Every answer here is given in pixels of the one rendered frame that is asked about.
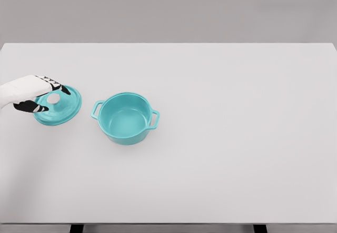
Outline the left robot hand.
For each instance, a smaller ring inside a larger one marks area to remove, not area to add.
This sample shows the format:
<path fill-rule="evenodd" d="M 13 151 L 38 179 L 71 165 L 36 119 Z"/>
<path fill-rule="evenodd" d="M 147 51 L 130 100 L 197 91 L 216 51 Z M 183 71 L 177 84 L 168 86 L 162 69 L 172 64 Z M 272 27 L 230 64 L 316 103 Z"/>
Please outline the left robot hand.
<path fill-rule="evenodd" d="M 15 96 L 11 104 L 16 110 L 26 113 L 48 111 L 48 107 L 39 105 L 34 101 L 36 97 L 58 89 L 68 95 L 71 94 L 66 86 L 47 76 L 27 75 L 8 83 L 15 88 Z"/>

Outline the teal pot lid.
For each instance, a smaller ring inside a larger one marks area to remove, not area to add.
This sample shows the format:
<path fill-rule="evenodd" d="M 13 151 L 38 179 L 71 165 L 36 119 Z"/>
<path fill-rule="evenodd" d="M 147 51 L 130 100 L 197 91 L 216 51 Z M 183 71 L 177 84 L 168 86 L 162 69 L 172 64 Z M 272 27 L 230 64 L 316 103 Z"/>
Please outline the teal pot lid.
<path fill-rule="evenodd" d="M 74 87 L 67 85 L 66 88 L 71 93 L 70 95 L 58 89 L 35 98 L 37 104 L 48 107 L 48 111 L 46 112 L 33 114 L 38 122 L 44 125 L 55 126 L 71 120 L 78 113 L 82 104 L 81 95 Z M 59 96 L 58 101 L 55 103 L 48 100 L 53 94 Z"/>

